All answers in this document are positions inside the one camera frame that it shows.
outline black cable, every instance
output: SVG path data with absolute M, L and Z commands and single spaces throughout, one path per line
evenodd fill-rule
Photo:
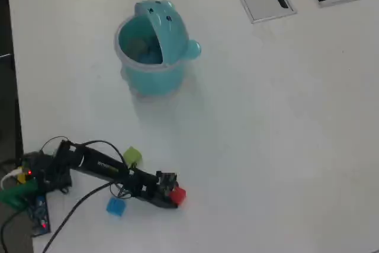
M 118 194 L 113 193 L 112 186 L 115 185 L 118 188 Z M 126 190 L 124 187 L 120 187 L 117 184 L 111 184 L 109 186 L 109 191 L 111 192 L 112 196 L 115 198 L 120 198 L 122 200 L 127 200 L 128 198 L 131 198 L 131 192 L 129 190 Z
M 43 148 L 44 148 L 49 142 L 51 142 L 53 139 L 58 139 L 58 138 L 60 138 L 60 137 L 66 139 L 66 140 L 69 140 L 67 136 L 55 136 L 55 137 L 52 137 L 51 139 L 49 139 L 47 142 L 44 143 L 44 145 L 41 147 L 40 151 L 42 151 Z
M 98 143 L 98 142 L 101 142 L 101 143 L 106 143 L 108 145 L 110 145 L 116 152 L 117 154 L 119 155 L 119 157 L 121 158 L 121 161 L 123 162 L 126 170 L 128 170 L 128 165 L 126 164 L 126 161 L 123 157 L 123 155 L 120 153 L 120 151 L 117 149 L 117 147 L 115 147 L 112 143 L 106 141 L 106 140 L 90 140 L 89 142 L 85 142 L 85 143 L 82 143 L 80 144 L 81 146 L 87 146 L 87 145 L 92 145 L 94 143 Z M 111 192 L 111 194 L 116 197 L 116 198 L 120 198 L 122 200 L 126 200 L 128 198 L 131 198 L 131 192 L 127 191 L 124 189 L 124 187 L 120 187 L 118 186 L 116 183 L 114 183 L 114 185 L 118 188 L 118 194 L 114 194 L 113 191 L 112 191 L 112 184 L 109 186 L 109 191 Z
M 1 230 L 0 230 L 0 238 L 1 238 L 1 246 L 2 246 L 2 249 L 4 250 L 4 253 L 9 253 L 8 252 L 8 248 L 7 246 L 5 245 L 5 241 L 4 241 L 4 229 L 5 227 L 16 217 L 18 216 L 20 213 L 22 213 L 25 209 L 22 209 L 22 210 L 19 210 L 17 212 L 15 212 L 14 214 L 12 214 L 1 226 Z
M 111 146 L 117 152 L 117 154 L 119 155 L 119 157 L 121 158 L 121 161 L 124 164 L 126 170 L 128 170 L 128 165 L 126 164 L 123 155 L 120 153 L 120 151 L 117 149 L 117 147 L 115 147 L 112 143 L 110 143 L 110 142 L 108 142 L 106 140 L 90 140 L 89 142 L 85 142 L 85 143 L 82 143 L 80 145 L 81 146 L 87 146 L 87 145 L 93 145 L 94 143 L 98 143 L 98 142 L 106 143 L 107 145 Z
M 114 182 L 108 182 L 106 184 L 104 184 L 103 186 L 100 186 L 94 190 L 92 190 L 91 192 L 89 192 L 87 195 L 85 195 L 84 197 L 82 197 L 75 205 L 74 207 L 71 209 L 71 211 L 69 212 L 69 214 L 65 217 L 65 219 L 63 220 L 63 222 L 60 224 L 60 226 L 58 227 L 58 229 L 54 232 L 53 236 L 50 238 L 50 240 L 48 241 L 48 243 L 46 244 L 45 248 L 43 249 L 42 253 L 46 253 L 47 249 L 49 248 L 49 246 L 52 244 L 52 242 L 54 241 L 55 237 L 57 237 L 58 233 L 62 230 L 62 228 L 65 226 L 66 222 L 69 220 L 69 218 L 71 217 L 71 215 L 74 213 L 74 211 L 86 200 L 88 199 L 90 196 L 92 196 L 93 194 L 99 192 L 100 190 L 104 189 L 104 188 L 107 188 L 108 186 L 110 186 L 111 184 L 113 184 Z

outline gray floor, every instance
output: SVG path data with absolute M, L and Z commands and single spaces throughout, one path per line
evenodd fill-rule
M 0 17 L 6 17 L 7 7 L 0 1 Z M 15 74 L 11 67 L 11 60 L 0 59 L 0 161 L 15 156 Z M 7 205 L 0 203 L 0 224 L 13 213 Z M 9 253 L 32 253 L 30 223 L 26 213 L 18 216 L 5 230 L 5 242 Z

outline white table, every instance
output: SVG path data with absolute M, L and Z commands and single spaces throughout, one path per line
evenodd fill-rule
M 297 15 L 254 25 L 239 0 L 171 0 L 203 53 L 176 96 L 148 102 L 113 48 L 137 1 L 10 0 L 25 152 L 59 134 L 132 145 L 188 192 L 178 210 L 130 200 L 118 219 L 104 190 L 49 252 L 378 249 L 378 0 L 291 0 Z M 48 196 L 53 229 L 103 183 L 72 176 Z

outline cup lid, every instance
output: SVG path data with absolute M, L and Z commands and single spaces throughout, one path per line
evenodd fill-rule
M 194 59 L 201 53 L 200 45 L 188 38 L 182 17 L 170 1 L 146 0 L 134 6 L 136 15 L 145 15 L 158 38 L 164 65 L 180 59 Z

